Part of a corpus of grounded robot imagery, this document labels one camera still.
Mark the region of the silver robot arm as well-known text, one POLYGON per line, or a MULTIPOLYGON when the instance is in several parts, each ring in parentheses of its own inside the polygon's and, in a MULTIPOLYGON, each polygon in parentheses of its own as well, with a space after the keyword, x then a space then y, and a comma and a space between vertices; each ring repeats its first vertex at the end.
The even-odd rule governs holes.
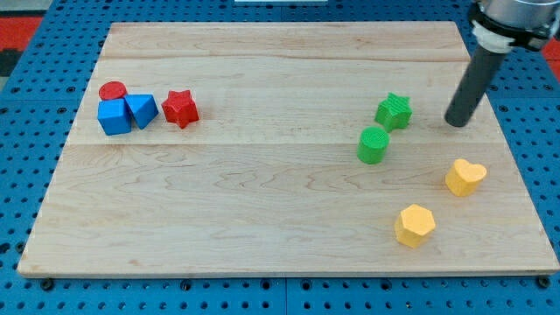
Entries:
POLYGON ((491 53, 514 47, 538 52, 559 35, 559 0, 474 0, 468 20, 478 44, 491 53))

